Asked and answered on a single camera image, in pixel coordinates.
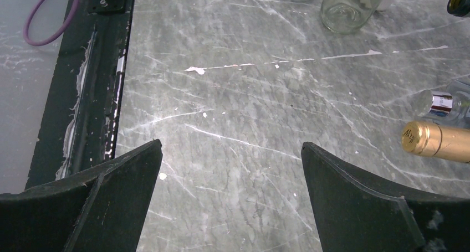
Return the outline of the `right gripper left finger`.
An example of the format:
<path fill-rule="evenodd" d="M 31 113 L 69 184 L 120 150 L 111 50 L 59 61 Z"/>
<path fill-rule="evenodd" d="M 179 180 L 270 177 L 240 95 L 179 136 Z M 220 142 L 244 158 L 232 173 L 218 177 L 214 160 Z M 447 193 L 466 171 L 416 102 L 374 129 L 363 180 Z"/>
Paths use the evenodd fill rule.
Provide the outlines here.
<path fill-rule="evenodd" d="M 1 195 L 2 251 L 135 251 L 162 162 L 150 141 L 118 158 Z"/>

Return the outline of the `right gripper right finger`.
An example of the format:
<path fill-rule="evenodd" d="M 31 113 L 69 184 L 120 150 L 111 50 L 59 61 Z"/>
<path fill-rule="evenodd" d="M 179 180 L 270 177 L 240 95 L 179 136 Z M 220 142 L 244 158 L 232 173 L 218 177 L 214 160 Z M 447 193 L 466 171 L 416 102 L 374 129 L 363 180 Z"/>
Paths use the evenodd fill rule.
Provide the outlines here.
<path fill-rule="evenodd" d="M 312 142 L 302 163 L 323 251 L 468 251 L 469 200 L 421 191 Z"/>

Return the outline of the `clear bottle dark label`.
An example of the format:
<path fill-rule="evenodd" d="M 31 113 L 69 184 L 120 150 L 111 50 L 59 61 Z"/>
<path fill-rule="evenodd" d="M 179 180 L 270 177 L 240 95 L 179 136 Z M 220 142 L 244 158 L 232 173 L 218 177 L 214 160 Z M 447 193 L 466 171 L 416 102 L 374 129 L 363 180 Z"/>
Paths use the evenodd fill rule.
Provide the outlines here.
<path fill-rule="evenodd" d="M 358 31 L 377 10 L 382 0 L 323 0 L 320 17 L 323 25 L 339 34 Z"/>

